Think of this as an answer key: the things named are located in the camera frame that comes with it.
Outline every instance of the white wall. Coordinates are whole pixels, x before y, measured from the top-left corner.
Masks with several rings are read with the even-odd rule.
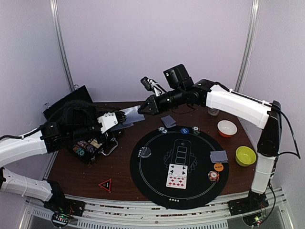
[[[305,225],[305,1],[264,0],[255,47],[243,93],[272,102],[278,100],[289,117],[302,160],[282,155],[273,179],[282,186],[298,228]],[[295,151],[291,134],[283,120],[280,152]],[[245,123],[257,143],[260,131]]]
[[[0,3],[0,135],[20,135],[44,123],[43,104],[69,93],[48,0]],[[7,166],[41,178],[49,155]],[[0,192],[1,228],[14,229],[25,198]]]
[[[142,101],[144,76],[183,63],[193,80],[235,87],[252,7],[245,0],[58,0],[74,83],[94,101]]]

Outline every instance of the black circular mat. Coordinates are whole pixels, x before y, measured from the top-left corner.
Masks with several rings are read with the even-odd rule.
[[[138,155],[142,147],[151,150],[149,157]],[[202,207],[221,193],[229,177],[229,164],[223,163],[218,182],[208,178],[208,173],[214,171],[210,152],[217,150],[223,149],[212,137],[204,132],[195,135],[191,127],[175,126],[167,134],[154,130],[133,149],[131,176],[140,192],[158,205],[172,209]],[[170,164],[188,166],[186,189],[166,186]]]

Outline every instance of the red bowl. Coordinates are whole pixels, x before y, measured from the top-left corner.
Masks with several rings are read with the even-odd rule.
[[[234,123],[228,120],[222,120],[217,124],[218,132],[222,137],[232,137],[237,132],[237,127]]]

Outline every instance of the wooden table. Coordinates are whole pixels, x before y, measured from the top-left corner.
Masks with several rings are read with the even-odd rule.
[[[120,108],[127,108],[141,104],[140,102],[107,103]],[[176,112],[188,111],[187,106],[180,106]],[[188,114],[174,114],[166,112],[156,116],[145,116],[145,121],[135,123],[125,129],[119,139],[118,148],[109,156],[100,156],[92,166],[87,167],[67,150],[61,150],[53,164],[49,180],[59,182],[65,194],[80,197],[112,199],[112,200],[137,200],[146,201],[132,181],[129,171],[129,159],[136,143],[147,133],[162,126],[161,117],[171,115],[177,125],[198,126],[200,130],[213,137],[227,152],[230,164],[228,182],[222,195],[248,191],[254,177],[255,165],[241,167],[235,161],[235,151],[239,146],[252,148],[250,140],[242,128],[239,120],[230,114],[220,112],[218,116],[210,116],[207,108],[196,107]],[[221,120],[230,120],[238,128],[232,138],[223,138],[217,130],[217,123]],[[112,178],[112,192],[98,186],[99,183]]]

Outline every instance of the triangle sign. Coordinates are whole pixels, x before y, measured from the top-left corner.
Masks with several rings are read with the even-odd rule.
[[[99,184],[100,187],[108,192],[111,192],[111,178]]]

